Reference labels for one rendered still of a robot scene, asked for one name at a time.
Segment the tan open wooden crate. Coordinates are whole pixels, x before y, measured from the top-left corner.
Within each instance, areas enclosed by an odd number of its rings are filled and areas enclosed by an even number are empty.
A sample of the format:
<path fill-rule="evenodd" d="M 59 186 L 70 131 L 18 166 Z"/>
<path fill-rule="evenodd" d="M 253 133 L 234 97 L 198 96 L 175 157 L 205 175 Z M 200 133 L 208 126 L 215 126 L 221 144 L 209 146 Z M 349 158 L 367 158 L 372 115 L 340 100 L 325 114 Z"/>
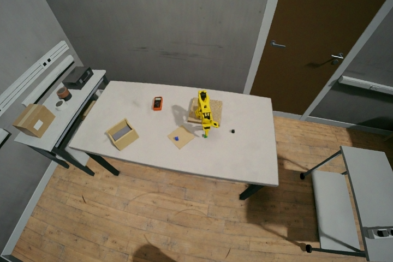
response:
<path fill-rule="evenodd" d="M 136 130 L 129 122 L 119 122 L 115 124 L 107 130 L 107 134 L 120 151 L 139 138 Z"/>

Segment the orange pocket multimeter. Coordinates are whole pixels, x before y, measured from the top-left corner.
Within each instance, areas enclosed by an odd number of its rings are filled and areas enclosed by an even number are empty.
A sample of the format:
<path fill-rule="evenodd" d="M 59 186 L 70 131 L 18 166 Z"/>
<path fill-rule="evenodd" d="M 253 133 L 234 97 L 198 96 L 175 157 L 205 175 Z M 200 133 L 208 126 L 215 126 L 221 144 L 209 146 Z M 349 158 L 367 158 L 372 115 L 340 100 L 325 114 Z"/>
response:
<path fill-rule="evenodd" d="M 154 103 L 153 103 L 153 110 L 154 111 L 161 111 L 162 110 L 162 103 L 163 103 L 162 97 L 155 97 Z"/>

